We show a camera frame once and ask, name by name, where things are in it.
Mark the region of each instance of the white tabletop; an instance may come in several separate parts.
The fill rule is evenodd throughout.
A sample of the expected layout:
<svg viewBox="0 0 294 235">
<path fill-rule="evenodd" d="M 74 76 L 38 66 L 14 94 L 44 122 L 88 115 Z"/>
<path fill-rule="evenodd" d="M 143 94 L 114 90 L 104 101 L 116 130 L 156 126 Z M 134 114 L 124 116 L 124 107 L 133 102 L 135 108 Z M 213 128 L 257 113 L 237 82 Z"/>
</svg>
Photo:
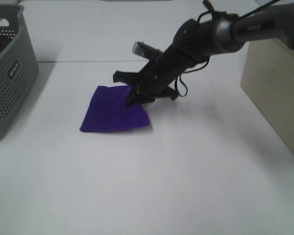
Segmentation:
<svg viewBox="0 0 294 235">
<path fill-rule="evenodd" d="M 294 235 L 294 156 L 244 62 L 185 75 L 187 97 L 145 106 L 152 126 L 109 134 L 79 131 L 93 92 L 144 63 L 40 63 L 0 141 L 0 234 Z"/>
<path fill-rule="evenodd" d="M 206 9 L 200 0 L 156 2 L 24 1 L 38 61 L 139 61 L 135 41 L 165 50 L 179 27 Z M 213 0 L 217 10 L 244 14 L 253 0 Z M 212 59 L 246 58 L 239 52 Z"/>
</svg>

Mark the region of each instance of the beige box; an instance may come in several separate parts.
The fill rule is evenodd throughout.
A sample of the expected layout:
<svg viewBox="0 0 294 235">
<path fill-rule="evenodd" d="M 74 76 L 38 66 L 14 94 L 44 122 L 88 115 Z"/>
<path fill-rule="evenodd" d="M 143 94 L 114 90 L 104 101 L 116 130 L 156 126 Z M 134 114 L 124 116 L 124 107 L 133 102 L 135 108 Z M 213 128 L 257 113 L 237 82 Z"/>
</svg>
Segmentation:
<svg viewBox="0 0 294 235">
<path fill-rule="evenodd" d="M 294 51 L 278 39 L 251 42 L 241 87 L 294 153 Z"/>
</svg>

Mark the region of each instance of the gray plastic basket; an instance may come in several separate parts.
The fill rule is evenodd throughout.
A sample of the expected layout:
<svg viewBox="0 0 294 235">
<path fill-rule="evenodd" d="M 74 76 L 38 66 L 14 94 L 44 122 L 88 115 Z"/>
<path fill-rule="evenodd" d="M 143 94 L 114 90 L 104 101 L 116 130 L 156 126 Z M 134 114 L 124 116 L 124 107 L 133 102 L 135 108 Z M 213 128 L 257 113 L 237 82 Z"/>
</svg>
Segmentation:
<svg viewBox="0 0 294 235">
<path fill-rule="evenodd" d="M 21 109 L 38 74 L 38 64 L 21 5 L 0 5 L 0 34 L 12 39 L 0 54 L 0 139 Z M 11 76 L 11 69 L 17 66 Z"/>
</svg>

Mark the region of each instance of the robotic arm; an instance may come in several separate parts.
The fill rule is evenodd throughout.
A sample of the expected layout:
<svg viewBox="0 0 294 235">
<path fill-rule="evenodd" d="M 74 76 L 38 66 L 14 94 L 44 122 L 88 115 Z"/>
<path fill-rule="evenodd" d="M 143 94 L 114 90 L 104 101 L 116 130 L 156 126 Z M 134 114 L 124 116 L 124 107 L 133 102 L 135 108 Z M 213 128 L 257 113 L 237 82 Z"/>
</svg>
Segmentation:
<svg viewBox="0 0 294 235">
<path fill-rule="evenodd" d="M 294 49 L 294 3 L 271 6 L 250 16 L 265 5 L 242 17 L 215 11 L 208 0 L 204 0 L 203 4 L 208 11 L 202 13 L 197 21 L 186 21 L 164 52 L 144 43 L 135 43 L 133 53 L 147 58 L 149 62 L 138 73 L 116 71 L 113 75 L 114 82 L 132 87 L 127 106 L 135 102 L 153 102 L 162 97 L 175 100 L 179 96 L 176 86 L 179 76 L 196 71 L 187 69 L 206 63 L 204 68 L 210 56 L 236 52 L 245 42 L 282 37 L 288 47 Z M 201 17 L 206 14 L 211 14 L 212 19 L 200 23 Z M 176 81 L 175 90 L 169 87 L 173 81 Z"/>
</svg>

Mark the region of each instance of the purple cloth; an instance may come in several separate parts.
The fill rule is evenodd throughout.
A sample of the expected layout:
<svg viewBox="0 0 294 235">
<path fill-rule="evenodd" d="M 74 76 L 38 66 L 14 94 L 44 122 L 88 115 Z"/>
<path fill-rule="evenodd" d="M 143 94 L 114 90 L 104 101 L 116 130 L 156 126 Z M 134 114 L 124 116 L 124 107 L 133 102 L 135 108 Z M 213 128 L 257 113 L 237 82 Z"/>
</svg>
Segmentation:
<svg viewBox="0 0 294 235">
<path fill-rule="evenodd" d="M 82 132 L 125 131 L 150 125 L 141 104 L 125 106 L 130 86 L 98 86 L 80 128 Z"/>
</svg>

